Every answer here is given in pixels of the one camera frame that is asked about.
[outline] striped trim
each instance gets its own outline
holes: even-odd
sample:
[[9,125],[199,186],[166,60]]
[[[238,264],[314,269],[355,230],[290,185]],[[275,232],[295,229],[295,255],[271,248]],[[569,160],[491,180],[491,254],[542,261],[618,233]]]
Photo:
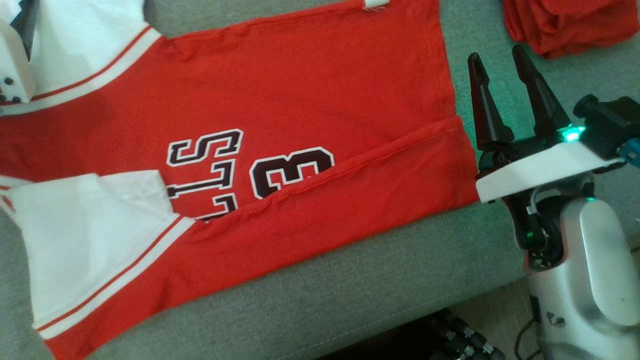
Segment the striped trim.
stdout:
[[131,265],[114,276],[114,278],[89,296],[80,305],[50,321],[46,325],[37,328],[36,331],[38,331],[44,339],[51,339],[79,323],[138,275],[142,274],[142,272],[157,260],[160,255],[194,223],[195,220],[192,218],[176,215],[176,219],[171,225],[169,225]]
[[125,72],[160,36],[154,28],[147,26],[111,63],[94,75],[75,84],[34,96],[30,102],[0,106],[2,115],[18,115],[50,108],[98,90]]

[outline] wooden floor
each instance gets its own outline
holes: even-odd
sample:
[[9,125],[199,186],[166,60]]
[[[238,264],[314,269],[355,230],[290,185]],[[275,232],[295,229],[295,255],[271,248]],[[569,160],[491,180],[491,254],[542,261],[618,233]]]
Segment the wooden floor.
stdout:
[[[640,269],[640,250],[634,252]],[[451,311],[464,319],[469,327],[480,332],[489,344],[501,349],[509,360],[516,360],[513,347],[520,329],[531,319],[529,290],[521,280],[452,306]],[[520,355],[525,358],[538,349],[535,330],[529,329],[520,344]]]

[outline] green light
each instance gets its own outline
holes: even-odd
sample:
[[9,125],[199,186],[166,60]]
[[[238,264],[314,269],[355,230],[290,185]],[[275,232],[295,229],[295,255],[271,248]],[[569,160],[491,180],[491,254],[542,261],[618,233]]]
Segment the green light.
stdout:
[[567,127],[562,136],[566,142],[574,142],[580,138],[580,134],[585,130],[584,126]]

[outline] jersey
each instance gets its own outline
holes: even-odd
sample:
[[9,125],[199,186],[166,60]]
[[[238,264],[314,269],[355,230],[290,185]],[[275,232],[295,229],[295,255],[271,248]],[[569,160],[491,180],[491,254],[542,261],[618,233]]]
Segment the jersey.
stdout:
[[56,357],[477,200],[438,2],[364,7],[145,26],[100,71],[2,107],[4,206]]

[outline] red fabric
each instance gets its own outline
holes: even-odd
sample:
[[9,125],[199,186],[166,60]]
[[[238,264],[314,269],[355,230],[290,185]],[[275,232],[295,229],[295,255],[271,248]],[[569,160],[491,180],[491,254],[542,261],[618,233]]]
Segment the red fabric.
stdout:
[[[176,212],[238,210],[197,222],[135,280],[46,341],[80,359],[169,307],[235,286],[477,200],[475,154],[460,118],[437,1],[361,1],[160,38],[125,73],[90,94],[0,122],[0,174],[46,181],[158,169],[168,186],[215,178],[232,186],[184,192]],[[237,154],[212,143],[171,166],[172,143],[240,129]],[[256,196],[256,160],[322,147],[335,165]],[[313,168],[301,170],[305,177]]]
[[635,0],[505,0],[507,31],[544,58],[582,53],[631,38],[640,29]]

